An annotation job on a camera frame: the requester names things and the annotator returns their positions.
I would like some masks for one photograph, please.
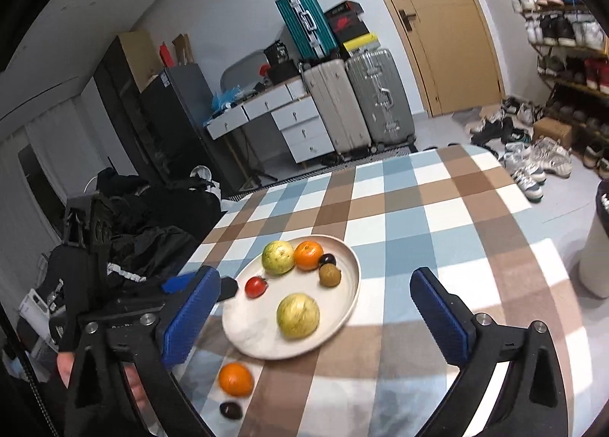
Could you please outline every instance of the window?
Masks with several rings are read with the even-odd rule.
[[[19,151],[19,163],[36,202],[38,202],[57,235],[61,237],[63,235],[63,215],[66,213],[66,207],[57,197],[49,180],[47,180],[31,145]]]

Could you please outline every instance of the human hand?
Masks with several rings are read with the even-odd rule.
[[[74,366],[74,353],[63,352],[57,355],[57,369],[59,370],[59,376],[62,378],[63,384],[68,387],[70,382],[70,373],[72,372],[72,366]],[[125,367],[125,375],[129,382],[129,387],[133,393],[133,398],[138,405],[140,410],[145,409],[148,406],[148,397],[144,391],[142,381],[139,380],[138,371],[135,366],[129,364]]]

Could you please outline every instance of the white drawer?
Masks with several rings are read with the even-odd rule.
[[[302,99],[309,94],[306,91],[305,83],[301,79],[288,83],[287,89],[290,92],[293,100]]]
[[[300,143],[313,140],[321,135],[328,136],[326,126],[320,117],[290,126],[281,133],[288,146],[299,145]]]
[[[312,140],[290,146],[290,152],[295,162],[313,159],[334,152],[334,146],[328,135],[321,135]]]
[[[284,130],[290,126],[302,123],[307,119],[313,119],[319,116],[317,106],[311,97],[288,104],[279,110],[273,111],[273,119],[277,128]]]
[[[269,92],[265,92],[246,102],[243,107],[249,119],[257,118],[276,108],[285,106],[292,102],[292,96],[287,87],[281,86]]]
[[[229,131],[233,131],[241,125],[245,125],[248,121],[249,119],[243,110],[243,106],[237,106],[212,120],[212,122],[207,125],[207,131],[212,139],[216,140],[222,135],[226,135]]]

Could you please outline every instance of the black cable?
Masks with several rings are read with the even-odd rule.
[[[26,351],[23,349],[21,341],[17,337],[17,333],[10,324],[10,320],[8,320],[8,316],[6,315],[6,311],[4,310],[2,303],[0,303],[0,327],[6,334],[8,344],[11,348],[13,348],[17,358],[19,358],[19,362],[21,363],[23,371],[26,375],[27,383],[30,385],[30,389],[32,390],[34,398],[36,399],[36,403],[38,403],[40,412],[42,413],[43,417],[45,417],[47,426],[49,427],[49,430],[51,430],[51,434],[53,434],[53,437],[59,437],[59,432],[57,432],[57,429],[53,424],[53,420],[51,420],[51,415],[49,415],[45,403],[40,395],[40,387],[38,386],[38,378],[36,377],[36,373],[34,372],[32,364],[30,363],[30,359],[26,355]]]

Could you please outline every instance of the tablecloth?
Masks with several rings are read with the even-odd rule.
[[[205,263],[235,276],[269,241],[308,234],[332,235],[354,249],[362,267],[356,308],[315,351],[264,362],[226,339],[218,305],[180,372],[186,395],[218,437],[415,435],[457,374],[410,299],[410,275],[422,266],[474,313],[513,326],[543,320],[556,345],[572,434],[591,424],[590,349],[576,296],[531,204],[491,153],[452,146],[256,192],[223,217],[184,272]],[[256,381],[252,396],[239,400],[241,421],[220,415],[218,405],[231,398],[215,381],[235,360]],[[496,375],[495,395],[501,366]],[[468,435],[482,429],[493,403],[485,397]]]

